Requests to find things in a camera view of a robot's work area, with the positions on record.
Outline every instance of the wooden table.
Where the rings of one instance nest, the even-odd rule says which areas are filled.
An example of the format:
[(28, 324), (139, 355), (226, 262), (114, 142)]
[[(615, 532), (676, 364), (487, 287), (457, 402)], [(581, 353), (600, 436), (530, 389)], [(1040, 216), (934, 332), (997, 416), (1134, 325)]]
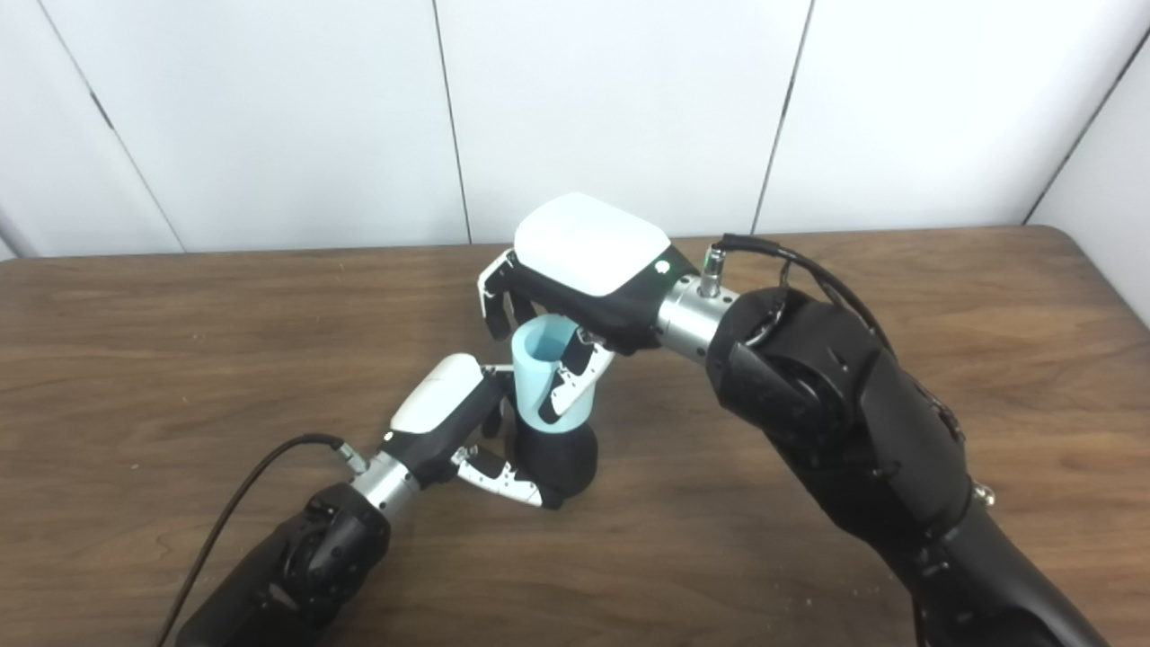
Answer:
[[(1019, 546), (1113, 645), (1150, 645), (1150, 338), (1075, 245), (1041, 226), (783, 239), (956, 410)], [(148, 645), (275, 444), (370, 448), (443, 356), (506, 361), (475, 294), (497, 248), (0, 264), (0, 645)], [(734, 288), (774, 280), (729, 264)], [(906, 593), (696, 365), (621, 359), (592, 422), (599, 476), (559, 513), (421, 495), (332, 644), (912, 645)], [(189, 608), (343, 477), (319, 449), (270, 470)]]

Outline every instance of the silver metal joint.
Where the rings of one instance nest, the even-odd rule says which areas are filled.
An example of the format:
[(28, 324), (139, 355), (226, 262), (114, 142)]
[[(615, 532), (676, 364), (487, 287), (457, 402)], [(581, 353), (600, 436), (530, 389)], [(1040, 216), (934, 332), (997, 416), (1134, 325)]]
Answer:
[(974, 482), (974, 499), (982, 504), (983, 508), (990, 508), (995, 504), (995, 491), (989, 487)]
[(336, 452), (339, 453), (340, 459), (347, 463), (347, 467), (352, 469), (352, 472), (354, 472), (356, 477), (367, 471), (367, 461), (360, 456), (359, 452), (355, 452), (354, 447), (345, 442), (339, 446), (339, 449)]
[(722, 265), (727, 260), (727, 252), (707, 247), (707, 255), (703, 257), (703, 276), (699, 279), (699, 295), (705, 299), (713, 299), (719, 295), (722, 285)]
[(352, 487), (378, 508), (390, 523), (396, 523), (407, 502), (420, 493), (415, 476), (384, 452), (376, 454), (368, 462), (367, 470), (352, 479)]
[(699, 291), (702, 282), (702, 277), (693, 275), (680, 278), (662, 298), (656, 321), (659, 344), (699, 364), (706, 360), (719, 321), (738, 298), (738, 292), (718, 284), (714, 296), (704, 296)]

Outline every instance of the light blue cup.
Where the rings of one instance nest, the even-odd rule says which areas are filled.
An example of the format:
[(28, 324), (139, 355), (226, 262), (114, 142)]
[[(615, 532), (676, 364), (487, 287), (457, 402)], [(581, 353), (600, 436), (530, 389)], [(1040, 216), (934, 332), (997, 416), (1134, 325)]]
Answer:
[(575, 322), (566, 316), (544, 314), (520, 326), (511, 339), (519, 415), (524, 423), (544, 433), (569, 432), (591, 416), (593, 385), (554, 424), (549, 425), (539, 418), (539, 406), (551, 393), (551, 379), (559, 367), (559, 359), (576, 329)]

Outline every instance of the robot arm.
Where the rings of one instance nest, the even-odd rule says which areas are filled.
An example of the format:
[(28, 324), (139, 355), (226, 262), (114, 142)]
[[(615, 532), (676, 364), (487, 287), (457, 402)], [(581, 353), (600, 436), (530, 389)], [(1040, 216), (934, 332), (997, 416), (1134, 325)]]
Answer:
[(308, 647), (388, 553), (391, 525), (423, 490), (454, 477), (542, 508), (561, 498), (490, 452), (511, 370), (444, 359), (391, 419), (370, 461), (344, 446), (354, 477), (327, 487), (261, 541), (187, 619), (179, 647)]
[[(783, 259), (780, 285), (723, 287), (731, 251)], [(787, 284), (792, 264), (829, 302)], [(902, 370), (850, 288), (802, 254), (728, 234), (699, 271), (653, 225), (573, 194), (523, 221), (480, 292), (497, 338), (509, 331), (506, 292), (516, 318), (535, 301), (607, 351), (662, 347), (702, 364), (719, 403), (759, 428), (830, 519), (907, 587), (931, 646), (1105, 645), (991, 521), (950, 410)]]

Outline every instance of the white wall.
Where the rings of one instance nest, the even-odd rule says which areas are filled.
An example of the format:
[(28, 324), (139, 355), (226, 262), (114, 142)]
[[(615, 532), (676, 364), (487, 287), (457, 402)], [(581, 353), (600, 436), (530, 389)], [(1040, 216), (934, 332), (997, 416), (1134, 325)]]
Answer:
[(0, 233), (28, 255), (507, 240), (572, 190), (676, 234), (1017, 223), (1150, 25), (1145, 0), (44, 6), (62, 41), (0, 0)]
[(181, 251), (34, 0), (0, 0), (0, 230), (30, 255)]
[(467, 241), (430, 2), (44, 5), (189, 251)]
[(818, 0), (757, 232), (1019, 223), (1144, 0)]
[(477, 241), (582, 191), (750, 231), (807, 0), (439, 0)]
[(1150, 323), (1150, 46), (1114, 87), (1030, 224), (1070, 233)]

